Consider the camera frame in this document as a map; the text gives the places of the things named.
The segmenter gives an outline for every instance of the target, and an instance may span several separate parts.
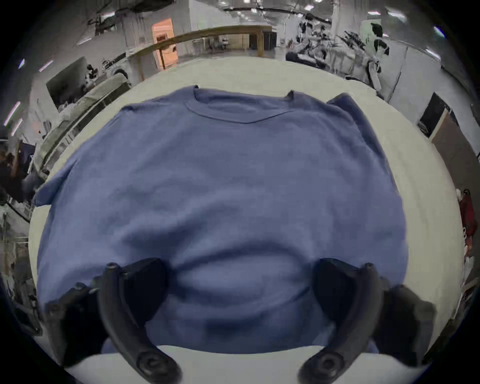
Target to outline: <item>wooden beam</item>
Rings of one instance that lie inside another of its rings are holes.
[[[145,47],[139,50],[134,55],[144,56],[157,49],[162,51],[163,49],[166,49],[173,44],[183,43],[185,41],[199,39],[202,37],[210,37],[210,36],[218,36],[218,35],[235,35],[235,34],[248,34],[248,35],[257,34],[258,56],[263,56],[264,45],[263,43],[261,47],[258,45],[259,34],[262,35],[260,38],[263,41],[263,33],[262,33],[263,31],[271,32],[272,26],[271,25],[228,25],[224,27],[200,29],[198,31],[188,32],[183,35],[171,37],[170,39],[167,39],[167,40],[162,40],[158,43],[152,44],[148,47]]]
[[[258,57],[264,56],[264,32],[257,31],[257,54]]]

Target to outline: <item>wooden post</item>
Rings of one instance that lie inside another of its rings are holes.
[[[261,29],[257,31],[257,55],[264,56],[264,33]]]
[[[160,49],[160,58],[162,59],[162,68],[165,69],[165,62],[163,60],[163,53],[161,49]]]

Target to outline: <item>orange door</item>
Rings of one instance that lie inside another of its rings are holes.
[[[153,24],[152,32],[153,32],[153,41],[156,43],[162,40],[170,39],[171,37],[175,36],[173,34],[172,19],[166,19],[159,23]],[[162,69],[162,59],[160,57],[160,51],[159,50],[155,51],[155,54],[158,59],[158,67]],[[163,55],[163,61],[165,63],[166,68],[175,64],[178,61],[176,45],[172,45],[167,49],[162,50],[162,55]]]

